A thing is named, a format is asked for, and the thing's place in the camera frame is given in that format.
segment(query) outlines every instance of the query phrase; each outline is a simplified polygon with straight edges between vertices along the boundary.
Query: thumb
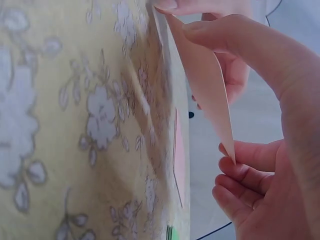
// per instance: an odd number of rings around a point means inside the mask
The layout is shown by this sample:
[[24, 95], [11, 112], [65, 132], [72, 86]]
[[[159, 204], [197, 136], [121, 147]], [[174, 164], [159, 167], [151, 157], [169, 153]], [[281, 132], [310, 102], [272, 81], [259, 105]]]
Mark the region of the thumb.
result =
[[154, 6], [164, 14], [212, 13], [218, 18], [230, 14], [251, 15], [250, 0], [157, 0]]

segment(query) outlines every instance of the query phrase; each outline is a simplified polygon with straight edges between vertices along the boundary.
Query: folded paper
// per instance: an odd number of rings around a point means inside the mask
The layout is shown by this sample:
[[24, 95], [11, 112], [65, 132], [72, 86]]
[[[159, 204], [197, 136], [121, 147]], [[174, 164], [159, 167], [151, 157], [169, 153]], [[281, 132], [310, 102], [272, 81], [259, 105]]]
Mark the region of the folded paper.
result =
[[220, 137], [228, 155], [236, 163], [229, 105], [224, 77], [216, 55], [208, 48], [186, 39], [183, 23], [166, 15], [193, 96]]

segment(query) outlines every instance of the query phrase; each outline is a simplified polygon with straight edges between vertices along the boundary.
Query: leaf print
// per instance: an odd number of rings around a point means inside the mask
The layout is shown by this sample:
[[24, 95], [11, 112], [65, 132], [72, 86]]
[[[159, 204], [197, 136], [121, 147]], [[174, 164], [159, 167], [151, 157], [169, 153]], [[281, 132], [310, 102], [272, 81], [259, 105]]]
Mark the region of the leaf print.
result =
[[126, 101], [126, 103], [125, 103], [125, 112], [126, 112], [127, 117], [129, 118], [130, 117], [130, 107], [129, 107], [128, 101]]
[[47, 37], [44, 40], [44, 45], [42, 47], [42, 54], [47, 58], [55, 58], [58, 53], [62, 50], [62, 42], [56, 36]]
[[112, 229], [112, 236], [118, 236], [118, 235], [120, 235], [120, 226], [118, 225], [118, 226], [115, 226], [113, 229]]
[[72, 216], [70, 220], [77, 227], [83, 227], [87, 223], [88, 216], [86, 214], [81, 213], [76, 216]]
[[116, 137], [119, 137], [120, 134], [121, 134], [121, 132], [120, 132], [120, 127], [119, 127], [119, 126], [116, 126], [116, 127], [115, 127], [115, 136], [116, 136]]
[[141, 136], [137, 136], [135, 140], [135, 150], [138, 151], [141, 148]]
[[80, 80], [77, 79], [73, 83], [72, 96], [76, 105], [79, 104], [81, 100], [81, 90], [80, 90]]
[[80, 238], [79, 240], [95, 240], [96, 235], [93, 230], [89, 229], [87, 230]]
[[89, 66], [89, 60], [84, 54], [81, 55], [81, 61], [83, 65]]
[[99, 63], [99, 71], [103, 73], [105, 71], [105, 52], [103, 49], [100, 51]]
[[140, 94], [140, 101], [144, 114], [147, 116], [150, 112], [150, 105], [143, 93]]
[[122, 46], [122, 54], [123, 54], [123, 56], [127, 56], [127, 48], [126, 48], [126, 46], [125, 45], [123, 45]]
[[86, 11], [85, 20], [86, 20], [87, 24], [91, 24], [92, 23], [92, 11], [90, 9], [88, 9]]
[[119, 100], [121, 98], [121, 90], [117, 81], [113, 81], [113, 88], [116, 94], [116, 98]]
[[97, 152], [96, 150], [91, 147], [90, 151], [89, 151], [89, 163], [91, 167], [94, 167], [96, 165], [97, 162]]
[[19, 184], [14, 194], [14, 203], [20, 212], [25, 213], [29, 210], [29, 191], [24, 181]]
[[19, 8], [8, 7], [4, 9], [0, 21], [12, 32], [23, 32], [29, 28], [27, 15]]
[[64, 220], [56, 231], [55, 240], [68, 240], [68, 232], [69, 226]]
[[131, 203], [127, 202], [123, 208], [123, 215], [126, 219], [131, 220], [133, 215], [134, 215], [134, 211], [132, 209]]
[[124, 137], [122, 139], [122, 146], [127, 152], [130, 151], [128, 138]]
[[13, 75], [10, 49], [0, 45], [0, 91], [7, 90]]
[[128, 94], [129, 93], [128, 85], [127, 85], [127, 82], [124, 79], [122, 79], [121, 85], [122, 85], [123, 92], [125, 94]]
[[67, 86], [64, 86], [60, 88], [60, 91], [59, 91], [59, 105], [63, 111], [66, 110], [68, 102], [69, 102], [69, 94], [67, 92]]
[[131, 227], [131, 233], [132, 233], [132, 240], [138, 239], [138, 228], [137, 228], [137, 221], [134, 221]]
[[98, 18], [101, 19], [101, 7], [97, 0], [93, 0], [93, 10], [94, 13], [98, 16]]
[[117, 240], [127, 240], [124, 236], [119, 235]]
[[39, 160], [31, 163], [26, 173], [34, 184], [43, 184], [47, 179], [47, 172], [45, 166]]
[[118, 106], [118, 114], [119, 118], [121, 119], [122, 122], [125, 121], [125, 112], [124, 112], [124, 107], [122, 105]]
[[110, 215], [111, 215], [112, 221], [116, 223], [118, 221], [117, 210], [113, 206], [110, 207]]
[[22, 54], [24, 63], [32, 69], [33, 73], [36, 73], [38, 70], [37, 54], [31, 49], [26, 49]]
[[91, 81], [90, 77], [85, 76], [85, 78], [84, 78], [84, 88], [85, 88], [85, 89], [88, 89], [88, 88], [89, 88], [90, 81]]
[[69, 64], [70, 64], [70, 68], [72, 68], [76, 73], [79, 72], [79, 70], [80, 70], [80, 65], [79, 65], [79, 63], [77, 62], [77, 60], [72, 59], [72, 60], [70, 60]]
[[87, 150], [87, 149], [88, 149], [89, 143], [88, 143], [86, 137], [84, 137], [84, 136], [81, 136], [81, 137], [80, 137], [78, 146], [79, 146], [79, 148], [80, 148], [81, 150]]
[[155, 143], [156, 143], [156, 136], [155, 136], [155, 128], [154, 128], [154, 126], [150, 127], [149, 134], [150, 134], [150, 143], [151, 143], [152, 146], [154, 146]]

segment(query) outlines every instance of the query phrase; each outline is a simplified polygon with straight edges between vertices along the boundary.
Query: green paper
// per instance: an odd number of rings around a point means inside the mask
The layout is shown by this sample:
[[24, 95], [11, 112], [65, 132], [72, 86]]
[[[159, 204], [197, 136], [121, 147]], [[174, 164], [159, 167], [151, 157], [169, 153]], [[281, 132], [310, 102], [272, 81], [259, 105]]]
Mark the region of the green paper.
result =
[[177, 230], [173, 227], [171, 232], [171, 240], [180, 240]]

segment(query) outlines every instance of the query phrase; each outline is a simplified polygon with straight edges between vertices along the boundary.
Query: white flower print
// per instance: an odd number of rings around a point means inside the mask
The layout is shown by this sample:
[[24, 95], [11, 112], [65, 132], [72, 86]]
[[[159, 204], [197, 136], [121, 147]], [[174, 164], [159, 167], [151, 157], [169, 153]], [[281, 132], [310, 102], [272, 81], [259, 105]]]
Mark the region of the white flower print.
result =
[[8, 188], [25, 157], [34, 152], [37, 120], [29, 114], [36, 99], [30, 67], [13, 66], [10, 50], [0, 46], [0, 185]]
[[87, 134], [96, 141], [99, 150], [107, 149], [116, 136], [116, 110], [114, 101], [108, 97], [104, 86], [96, 86], [94, 93], [87, 99], [89, 119], [86, 125]]
[[113, 8], [117, 14], [114, 31], [120, 33], [123, 42], [131, 49], [137, 38], [137, 29], [135, 27], [132, 12], [125, 1], [121, 1], [117, 5], [114, 5]]

